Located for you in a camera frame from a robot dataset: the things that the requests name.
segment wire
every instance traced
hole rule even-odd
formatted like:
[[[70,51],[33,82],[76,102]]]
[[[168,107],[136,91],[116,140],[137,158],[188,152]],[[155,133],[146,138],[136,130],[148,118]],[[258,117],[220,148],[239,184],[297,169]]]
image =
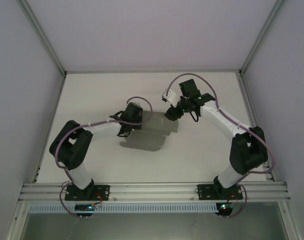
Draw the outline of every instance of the wire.
[[[65,181],[65,182],[63,182],[63,183],[61,184],[61,188],[63,189],[63,185],[64,185],[64,184],[67,184],[67,183],[70,183],[70,181]]]
[[[245,195],[245,197],[244,197],[244,203],[243,203],[243,206],[235,213],[235,214],[232,214],[232,215],[230,215],[230,216],[226,216],[225,218],[227,218],[227,219],[230,219],[230,218],[234,218],[234,217],[236,217],[236,216],[239,216],[242,212],[243,212],[243,210],[246,208],[246,205],[247,205],[247,202],[248,202],[248,193],[247,193],[247,190],[246,190],[246,188],[242,185],[242,184],[238,184],[242,189],[243,189],[243,191],[244,191],[244,195]]]
[[[230,194],[230,197],[228,198],[227,202],[225,204],[228,204],[229,201],[231,200],[231,197],[234,196],[234,198],[236,199],[236,203],[234,204],[234,207],[238,204],[238,197],[237,195],[235,195],[234,193]]]
[[[190,112],[190,115],[191,115],[191,117],[193,118],[194,122],[197,123],[197,122],[199,121],[199,116],[198,116],[198,114],[195,114],[195,115],[196,115],[196,118],[193,116],[192,112]]]
[[[100,201],[94,203],[94,206],[97,205],[97,204],[100,204],[100,208],[102,207],[102,200],[103,200],[103,197],[102,195],[99,193],[99,192],[96,192],[95,195],[99,196],[100,197]]]
[[[95,122],[95,123],[91,123],[91,124],[79,125],[79,126],[73,128],[72,130],[70,130],[67,134],[65,134],[64,137],[61,139],[61,141],[58,143],[57,148],[56,148],[56,150],[55,150],[55,154],[54,154],[55,164],[56,164],[56,166],[57,166],[58,168],[64,169],[64,171],[65,171],[67,177],[70,179],[71,182],[73,182],[73,179],[72,179],[72,177],[71,177],[71,175],[70,175],[68,169],[67,169],[65,166],[61,166],[61,165],[59,164],[59,157],[58,157],[58,155],[59,155],[59,150],[60,150],[60,148],[61,148],[63,142],[64,142],[72,133],[74,133],[75,131],[77,131],[77,130],[79,130],[79,129],[82,129],[82,128],[96,127],[96,126],[103,125],[103,124],[107,124],[107,123],[120,123],[120,124],[132,125],[132,126],[139,126],[139,125],[143,125],[143,124],[147,123],[147,122],[151,119],[152,114],[153,114],[153,108],[152,108],[151,103],[150,103],[148,100],[146,100],[144,97],[141,97],[141,96],[133,96],[133,97],[129,98],[129,99],[126,101],[126,103],[128,104],[129,101],[132,100],[132,99],[142,99],[142,100],[146,101],[147,104],[149,105],[149,107],[150,107],[150,112],[151,112],[151,113],[150,113],[150,115],[148,116],[148,118],[147,118],[145,121],[139,122],[139,123],[132,123],[132,122],[127,122],[127,121],[122,121],[122,120],[110,120],[110,121],[100,121],[100,122]]]
[[[70,215],[72,215],[73,217],[82,219],[82,218],[85,218],[85,217],[79,216],[79,215],[77,215],[76,213],[71,212],[71,211],[68,209],[68,207],[64,204],[64,202],[63,202],[63,200],[62,200],[62,193],[63,193],[63,191],[65,190],[66,187],[68,187],[68,186],[70,186],[70,185],[72,185],[72,184],[73,184],[72,182],[68,182],[67,184],[63,185],[63,187],[61,188],[61,191],[60,191],[60,193],[59,193],[59,195],[58,195],[58,199],[59,199],[59,201],[60,201],[62,207],[65,209],[65,211],[67,211],[67,212],[68,212]]]
[[[235,126],[238,126],[239,128],[241,128],[242,130],[246,131],[247,133],[249,133],[250,135],[252,135],[253,137],[255,137],[267,150],[268,152],[270,153],[270,156],[271,156],[271,163],[270,163],[270,168],[266,171],[249,171],[247,172],[247,174],[244,175],[243,178],[241,178],[241,180],[243,180],[246,176],[248,176],[248,174],[270,174],[275,166],[276,166],[276,161],[275,161],[275,157],[274,157],[274,154],[271,150],[271,148],[267,145],[267,143],[262,139],[260,138],[258,135],[256,135],[254,132],[252,132],[250,129],[247,129],[246,127],[242,126],[242,125],[239,125],[239,123],[237,123],[236,121],[234,121],[233,119],[231,119],[228,115],[226,115],[221,109],[220,109],[220,105],[219,105],[219,101],[218,101],[218,96],[217,96],[217,93],[216,91],[214,90],[214,88],[211,86],[211,84],[205,80],[203,77],[201,77],[200,75],[197,75],[195,73],[183,73],[183,74],[180,74],[179,76],[177,76],[176,78],[174,78],[172,80],[172,82],[169,84],[168,88],[167,88],[167,91],[166,91],[166,95],[168,95],[169,91],[170,91],[170,88],[171,86],[173,85],[173,83],[179,79],[180,77],[183,77],[183,76],[187,76],[187,75],[191,75],[191,76],[195,76],[199,79],[201,79],[203,82],[205,82],[208,87],[212,90],[213,94],[214,94],[214,98],[215,98],[215,105],[216,105],[216,108],[218,109],[218,111],[223,115],[223,117],[225,117],[229,122],[231,122],[232,124],[234,124]]]

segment enclosure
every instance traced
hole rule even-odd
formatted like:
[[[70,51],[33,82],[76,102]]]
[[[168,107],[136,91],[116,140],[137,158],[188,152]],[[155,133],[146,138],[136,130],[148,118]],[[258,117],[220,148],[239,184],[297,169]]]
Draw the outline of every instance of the enclosure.
[[[196,191],[229,164],[231,142],[189,115],[156,127],[182,73],[264,129],[276,156],[271,173],[241,182],[237,217],[220,219],[225,201]],[[194,76],[171,89],[189,79],[211,93]],[[75,220],[50,144],[67,121],[105,121],[133,96],[154,118],[129,138],[92,141],[84,165],[109,201]],[[0,1],[0,239],[82,237],[304,239],[304,0]]]

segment robotic arm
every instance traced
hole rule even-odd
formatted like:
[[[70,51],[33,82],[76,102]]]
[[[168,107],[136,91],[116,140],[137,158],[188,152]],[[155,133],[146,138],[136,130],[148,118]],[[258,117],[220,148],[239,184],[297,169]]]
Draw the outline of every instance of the robotic arm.
[[[86,199],[93,195],[94,181],[87,172],[83,161],[90,143],[108,137],[127,137],[133,129],[140,130],[141,125],[130,125],[124,122],[138,124],[142,122],[143,109],[130,102],[125,111],[119,111],[107,120],[106,124],[86,126],[70,134],[58,150],[58,161],[64,165],[66,174],[73,181],[73,187],[82,193]],[[55,157],[57,147],[62,139],[80,124],[74,120],[68,121],[51,144],[49,151]]]
[[[229,165],[213,180],[218,197],[226,196],[247,172],[268,160],[267,149],[240,126],[251,130],[265,141],[264,132],[258,126],[250,128],[241,123],[223,108],[218,109],[215,98],[208,93],[202,95],[193,79],[182,82],[179,86],[182,96],[178,96],[172,90],[169,90],[168,94],[165,90],[162,95],[163,101],[171,103],[165,116],[172,121],[180,119],[185,113],[189,113],[195,122],[198,122],[200,117],[206,118],[231,141]],[[239,125],[232,124],[219,110]]]

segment gray wall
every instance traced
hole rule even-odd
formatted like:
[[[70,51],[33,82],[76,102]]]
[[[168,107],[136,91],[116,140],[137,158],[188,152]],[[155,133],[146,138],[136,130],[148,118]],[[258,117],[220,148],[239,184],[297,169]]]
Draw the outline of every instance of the gray wall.
[[[285,4],[245,78],[304,227],[304,0]]]
[[[275,0],[27,0],[68,71],[237,69]]]
[[[0,240],[36,168],[62,77],[14,0],[0,0]]]

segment white tabletop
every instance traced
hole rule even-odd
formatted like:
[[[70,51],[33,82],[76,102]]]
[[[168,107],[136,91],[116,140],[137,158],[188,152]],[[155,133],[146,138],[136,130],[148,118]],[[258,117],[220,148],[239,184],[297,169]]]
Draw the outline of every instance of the white tabletop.
[[[96,73],[68,74],[46,146],[38,183],[68,180],[57,168],[49,147],[64,124],[104,121],[124,110],[133,96],[148,99],[155,111],[165,112],[169,104],[161,100],[163,91],[180,73]],[[217,92],[220,105],[241,122],[249,125],[235,73],[200,73]],[[196,77],[184,76],[172,89],[181,93],[179,83],[193,78],[202,94],[211,90]],[[141,100],[145,111],[148,105]],[[178,133],[171,133],[158,151],[123,147],[124,138],[110,137],[94,141],[84,160],[85,167],[97,183],[174,183],[210,182],[224,171],[229,162],[231,143],[206,119],[194,122],[184,115]],[[265,181],[264,174],[251,174],[246,181]]]

